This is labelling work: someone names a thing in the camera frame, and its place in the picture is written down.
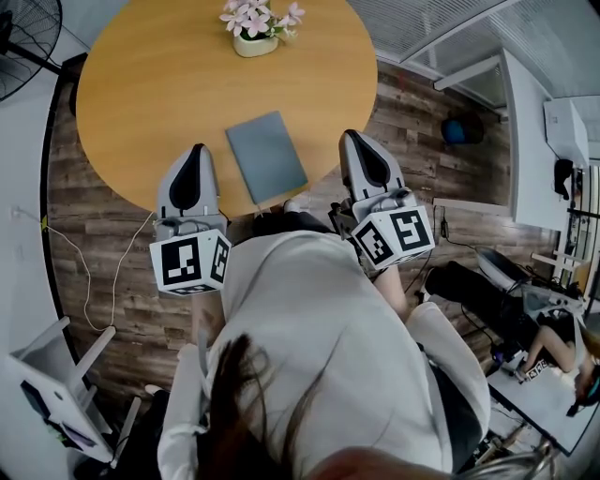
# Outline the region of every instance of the gray notebook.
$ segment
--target gray notebook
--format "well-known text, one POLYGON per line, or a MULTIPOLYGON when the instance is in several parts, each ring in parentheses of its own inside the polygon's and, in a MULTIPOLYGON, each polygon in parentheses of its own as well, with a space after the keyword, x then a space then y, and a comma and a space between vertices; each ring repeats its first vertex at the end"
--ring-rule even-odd
POLYGON ((228 128, 227 138, 254 203, 308 182, 279 112, 228 128))

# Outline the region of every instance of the round wooden table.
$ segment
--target round wooden table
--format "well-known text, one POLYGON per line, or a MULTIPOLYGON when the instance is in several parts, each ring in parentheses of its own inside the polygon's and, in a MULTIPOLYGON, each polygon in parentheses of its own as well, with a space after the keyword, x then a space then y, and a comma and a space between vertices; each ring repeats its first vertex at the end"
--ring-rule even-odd
MULTIPOLYGON (((224 0, 131 0, 85 62, 77 96, 82 146, 119 195, 157 208, 158 185, 194 143, 213 155, 219 207, 258 210, 225 129, 280 111, 308 188, 339 163, 346 128, 367 124, 377 90, 375 52, 344 0, 300 0, 298 37, 262 57, 242 58, 218 19, 224 0)), ((284 13, 290 2, 275 0, 284 13)), ((267 207, 299 193, 288 192, 267 207)))

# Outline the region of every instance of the flower pot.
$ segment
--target flower pot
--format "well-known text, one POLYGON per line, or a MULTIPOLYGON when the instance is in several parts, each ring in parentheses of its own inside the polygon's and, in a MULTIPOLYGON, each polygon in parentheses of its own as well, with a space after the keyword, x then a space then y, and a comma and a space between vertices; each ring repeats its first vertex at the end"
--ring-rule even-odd
POLYGON ((241 36, 233 37, 233 48, 240 56, 250 58, 253 56, 267 55, 278 47, 277 37, 262 38, 260 40, 244 40, 241 36))

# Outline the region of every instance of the wooden floor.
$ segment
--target wooden floor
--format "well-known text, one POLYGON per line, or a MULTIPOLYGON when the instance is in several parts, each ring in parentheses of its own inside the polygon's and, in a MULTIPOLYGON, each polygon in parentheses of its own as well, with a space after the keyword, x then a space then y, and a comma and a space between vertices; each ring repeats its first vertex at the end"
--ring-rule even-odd
MULTIPOLYGON (((427 206, 433 222, 432 198, 447 197, 487 203, 507 203, 510 178, 509 139, 506 126, 468 99, 453 92, 437 92, 428 81, 404 70, 379 64, 379 87, 366 133, 397 158, 407 185, 427 206), (478 145, 446 145, 441 121, 449 114, 477 110, 486 123, 486 138, 478 145)), ((92 274, 88 315, 96 328, 111 321, 112 288, 117 262, 131 236, 148 213, 120 198, 96 175, 88 163, 77 134, 76 121, 68 110, 70 85, 62 92, 56 112, 50 157, 49 222, 66 234, 83 252, 92 274)), ((329 204, 346 192, 339 169, 297 197, 322 221, 329 223, 329 204)), ((439 238, 442 209, 436 212, 439 238)), ((445 217, 450 239, 473 246, 498 249, 517 263, 530 263, 532 252, 550 252, 555 237, 549 231, 523 227, 508 218, 491 217, 448 209, 445 217)), ((228 235, 240 238, 251 219, 237 219, 228 235)), ((116 284, 114 325, 117 334, 94 364, 91 380, 104 402, 122 408, 143 391, 147 383, 168 387, 177 351, 190 338, 189 299, 159 294, 155 285, 148 244, 153 241, 149 223, 135 241, 116 284)), ((77 252, 62 238, 51 237, 52 261, 60 300, 71 318, 70 333, 78 352, 84 352, 98 336, 83 315, 87 280, 77 252)), ((473 251, 439 239, 429 265, 451 260, 476 266, 473 251)), ((401 265, 408 285, 425 259, 401 265)), ((420 285, 414 282, 409 295, 420 285)), ((435 299, 447 317, 465 336, 482 362, 489 365, 489 340, 464 318, 460 306, 435 299)))

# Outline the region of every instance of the potted flower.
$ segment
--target potted flower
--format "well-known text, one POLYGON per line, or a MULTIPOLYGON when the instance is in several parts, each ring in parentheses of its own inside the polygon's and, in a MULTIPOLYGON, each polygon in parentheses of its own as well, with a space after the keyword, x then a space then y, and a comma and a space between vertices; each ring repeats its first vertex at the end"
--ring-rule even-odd
POLYGON ((277 15, 271 10, 269 0, 228 0, 219 18, 227 23, 226 30, 233 32, 233 47, 240 56, 265 55, 278 47, 281 37, 295 37, 291 28, 302 23, 305 13, 293 2, 288 13, 277 15))

